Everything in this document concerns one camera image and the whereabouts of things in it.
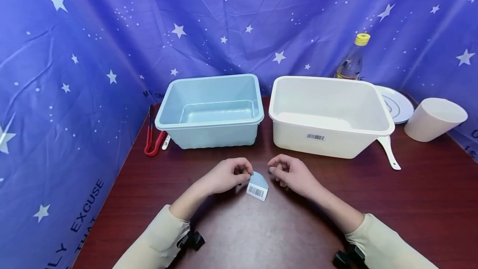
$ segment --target black clamp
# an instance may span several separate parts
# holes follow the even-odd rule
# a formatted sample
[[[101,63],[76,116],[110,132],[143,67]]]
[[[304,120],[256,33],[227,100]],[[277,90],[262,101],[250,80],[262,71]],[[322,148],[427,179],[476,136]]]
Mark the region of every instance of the black clamp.
[[[332,263],[337,269],[352,269],[352,264],[359,269],[367,269],[365,254],[356,245],[349,245],[346,253],[337,251]]]
[[[205,243],[206,241],[204,238],[199,234],[198,231],[189,231],[188,234],[186,234],[184,237],[181,238],[181,240],[178,241],[176,246],[179,249],[183,248],[192,248],[196,251],[201,248],[201,246]]]

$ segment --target blue fabric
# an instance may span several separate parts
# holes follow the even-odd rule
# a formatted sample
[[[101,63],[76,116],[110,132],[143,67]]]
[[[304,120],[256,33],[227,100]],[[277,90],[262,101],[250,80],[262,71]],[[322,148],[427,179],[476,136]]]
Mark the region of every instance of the blue fabric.
[[[478,153],[476,0],[2,0],[0,264],[68,268],[150,103],[174,79],[332,76],[357,32],[362,79],[444,97]]]

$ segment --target small light blue object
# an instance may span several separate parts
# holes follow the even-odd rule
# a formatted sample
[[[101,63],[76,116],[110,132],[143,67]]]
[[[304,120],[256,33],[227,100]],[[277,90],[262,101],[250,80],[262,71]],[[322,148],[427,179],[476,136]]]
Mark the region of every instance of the small light blue object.
[[[182,149],[254,144],[264,119],[256,75],[178,79],[154,121]]]
[[[266,179],[263,177],[263,175],[259,174],[258,172],[253,172],[251,179],[249,180],[249,183],[257,185],[259,187],[262,187],[266,190],[268,190],[268,184]]]

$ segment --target dark red table surface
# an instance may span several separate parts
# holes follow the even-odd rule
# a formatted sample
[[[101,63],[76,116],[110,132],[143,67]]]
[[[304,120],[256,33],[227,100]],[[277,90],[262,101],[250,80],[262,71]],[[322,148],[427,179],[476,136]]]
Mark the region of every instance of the dark red table surface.
[[[145,122],[73,268],[112,268],[164,204],[220,160],[246,157],[267,176],[267,161],[280,153],[302,159],[325,187],[373,213],[440,269],[478,267],[478,166],[448,135],[419,143],[397,125],[391,143],[402,171],[394,171],[378,142],[350,160],[276,147],[268,103],[253,146],[182,150],[172,142],[149,158]],[[331,269],[343,248],[315,206],[273,182],[264,203],[244,191],[210,197],[193,223],[207,243],[171,268]]]

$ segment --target white plastic bin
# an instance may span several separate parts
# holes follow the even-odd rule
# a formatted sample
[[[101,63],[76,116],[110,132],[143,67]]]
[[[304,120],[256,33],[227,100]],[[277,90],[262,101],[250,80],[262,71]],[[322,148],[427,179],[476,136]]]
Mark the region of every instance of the white plastic bin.
[[[382,96],[364,81],[279,77],[269,115],[276,146],[346,159],[395,130]]]
[[[253,74],[178,79],[169,84],[154,121],[182,149],[254,144],[264,119]]]

